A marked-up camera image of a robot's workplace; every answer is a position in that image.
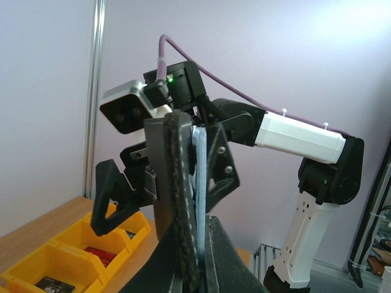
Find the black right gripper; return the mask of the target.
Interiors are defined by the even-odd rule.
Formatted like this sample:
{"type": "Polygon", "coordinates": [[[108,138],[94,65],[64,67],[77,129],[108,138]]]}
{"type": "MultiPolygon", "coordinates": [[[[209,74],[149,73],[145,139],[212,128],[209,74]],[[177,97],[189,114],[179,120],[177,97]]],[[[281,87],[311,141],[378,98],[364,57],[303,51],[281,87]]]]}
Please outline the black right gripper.
{"type": "MultiPolygon", "coordinates": [[[[209,213],[223,198],[239,187],[239,177],[228,146],[224,125],[215,122],[206,127],[208,179],[214,185],[206,193],[206,213],[209,213]]],[[[99,162],[95,167],[96,196],[93,204],[91,227],[97,236],[110,233],[120,224],[139,211],[139,205],[131,186],[143,191],[142,200],[155,197],[152,190],[151,168],[146,143],[125,148],[120,157],[125,164],[121,173],[114,160],[99,162]]]]}

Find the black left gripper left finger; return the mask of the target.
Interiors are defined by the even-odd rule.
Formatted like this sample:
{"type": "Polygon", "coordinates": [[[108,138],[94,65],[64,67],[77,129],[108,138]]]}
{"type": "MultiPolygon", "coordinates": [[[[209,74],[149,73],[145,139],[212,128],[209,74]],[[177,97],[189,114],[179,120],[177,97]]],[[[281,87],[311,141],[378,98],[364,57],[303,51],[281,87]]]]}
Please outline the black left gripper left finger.
{"type": "Polygon", "coordinates": [[[188,267],[191,257],[185,256],[184,240],[178,235],[178,220],[173,221],[159,240],[151,257],[122,292],[201,292],[202,271],[199,256],[195,268],[188,267]]]}

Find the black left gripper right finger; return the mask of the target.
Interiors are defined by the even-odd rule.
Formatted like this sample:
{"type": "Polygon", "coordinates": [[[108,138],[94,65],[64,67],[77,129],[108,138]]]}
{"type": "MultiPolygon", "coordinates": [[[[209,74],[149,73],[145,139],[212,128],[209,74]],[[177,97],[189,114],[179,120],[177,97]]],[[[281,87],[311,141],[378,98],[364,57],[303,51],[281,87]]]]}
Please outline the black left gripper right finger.
{"type": "Polygon", "coordinates": [[[267,292],[245,265],[220,220],[206,216],[205,291],[267,292]]]}

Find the black leather card holder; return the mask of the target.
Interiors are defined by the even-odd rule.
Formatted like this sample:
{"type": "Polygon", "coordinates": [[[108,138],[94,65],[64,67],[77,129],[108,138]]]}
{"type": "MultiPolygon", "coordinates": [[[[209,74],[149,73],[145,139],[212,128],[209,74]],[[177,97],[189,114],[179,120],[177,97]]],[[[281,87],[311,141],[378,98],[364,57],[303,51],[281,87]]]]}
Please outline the black leather card holder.
{"type": "Polygon", "coordinates": [[[205,292],[206,130],[180,110],[144,125],[158,183],[156,249],[164,265],[173,266],[169,289],[205,292]]]}

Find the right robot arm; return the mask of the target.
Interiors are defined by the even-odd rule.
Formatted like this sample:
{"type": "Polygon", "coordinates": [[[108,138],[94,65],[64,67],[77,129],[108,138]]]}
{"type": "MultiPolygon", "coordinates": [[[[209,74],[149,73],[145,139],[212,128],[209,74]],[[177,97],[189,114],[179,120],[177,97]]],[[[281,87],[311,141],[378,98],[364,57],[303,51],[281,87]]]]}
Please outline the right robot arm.
{"type": "Polygon", "coordinates": [[[364,142],[257,103],[196,63],[160,63],[103,92],[99,110],[139,140],[96,167],[91,226],[99,236],[154,209],[157,247],[126,284],[136,292],[312,292],[312,269],[334,214],[357,195],[364,142]],[[212,212],[242,183],[297,179],[286,239],[255,277],[212,212]]]}

